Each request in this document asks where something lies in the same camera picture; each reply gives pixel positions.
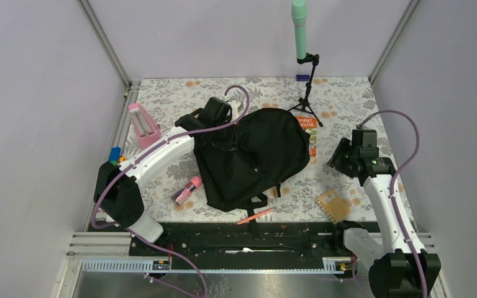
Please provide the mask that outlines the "orange snack packet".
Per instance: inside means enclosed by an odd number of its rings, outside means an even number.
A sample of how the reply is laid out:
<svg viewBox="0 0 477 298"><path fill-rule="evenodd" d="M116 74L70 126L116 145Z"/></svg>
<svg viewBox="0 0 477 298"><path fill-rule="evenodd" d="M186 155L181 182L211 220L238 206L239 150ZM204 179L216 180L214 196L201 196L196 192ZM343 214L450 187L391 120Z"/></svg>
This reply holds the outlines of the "orange snack packet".
<svg viewBox="0 0 477 298"><path fill-rule="evenodd" d="M350 203L341 198L333 189L319 196L317 203L335 224L345 220L351 213Z"/></svg>

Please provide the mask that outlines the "black student backpack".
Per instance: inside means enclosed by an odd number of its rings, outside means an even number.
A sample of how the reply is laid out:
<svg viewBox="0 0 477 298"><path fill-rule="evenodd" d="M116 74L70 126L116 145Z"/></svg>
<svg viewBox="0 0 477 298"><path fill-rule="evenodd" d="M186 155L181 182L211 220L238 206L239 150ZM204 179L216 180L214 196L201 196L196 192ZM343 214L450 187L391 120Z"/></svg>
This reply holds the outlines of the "black student backpack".
<svg viewBox="0 0 477 298"><path fill-rule="evenodd" d="M267 206L265 191L302 171L310 135L289 111L259 109L226 129L194 138L207 204L223 212Z"/></svg>

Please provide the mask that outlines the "pink pencil case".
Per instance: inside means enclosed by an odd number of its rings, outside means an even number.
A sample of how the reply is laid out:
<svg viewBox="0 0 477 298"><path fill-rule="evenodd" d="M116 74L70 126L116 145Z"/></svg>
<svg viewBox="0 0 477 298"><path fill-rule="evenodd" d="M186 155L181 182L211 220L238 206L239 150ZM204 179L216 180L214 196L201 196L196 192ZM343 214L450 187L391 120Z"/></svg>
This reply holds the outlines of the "pink pencil case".
<svg viewBox="0 0 477 298"><path fill-rule="evenodd" d="M202 185L202 177L193 176L184 188L174 193L171 200L176 206L183 205L192 195L192 193Z"/></svg>

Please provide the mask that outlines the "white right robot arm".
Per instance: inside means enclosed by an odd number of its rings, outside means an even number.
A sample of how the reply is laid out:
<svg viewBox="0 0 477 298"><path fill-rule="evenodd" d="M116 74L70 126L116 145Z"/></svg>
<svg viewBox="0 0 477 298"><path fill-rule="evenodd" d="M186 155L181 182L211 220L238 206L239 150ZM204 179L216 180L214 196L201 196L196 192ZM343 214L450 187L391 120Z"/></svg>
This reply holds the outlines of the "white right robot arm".
<svg viewBox="0 0 477 298"><path fill-rule="evenodd" d="M441 270L440 258L417 236L401 204L393 162L379 154L377 132L354 129L327 164L359 181L374 208L382 241L378 244L354 222L340 222L341 233L331 239L333 251L358 258L368 270L375 297L428 297Z"/></svg>

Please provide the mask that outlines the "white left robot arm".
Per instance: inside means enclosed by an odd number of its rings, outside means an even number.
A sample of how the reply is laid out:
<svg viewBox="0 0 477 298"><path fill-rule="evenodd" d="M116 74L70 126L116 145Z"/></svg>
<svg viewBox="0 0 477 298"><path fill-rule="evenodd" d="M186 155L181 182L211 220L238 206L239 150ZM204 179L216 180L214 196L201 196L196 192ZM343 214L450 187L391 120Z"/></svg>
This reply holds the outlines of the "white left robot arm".
<svg viewBox="0 0 477 298"><path fill-rule="evenodd" d="M195 135L222 132L236 124L248 108L248 103L212 97L205 107L180 117L169 132L135 157L117 165L105 162L98 173L93 213L102 210L110 221L98 223L91 219L91 225L118 225L142 238L151 254L164 253L168 239L162 234L163 227L146 213L141 191L174 161L194 150Z"/></svg>

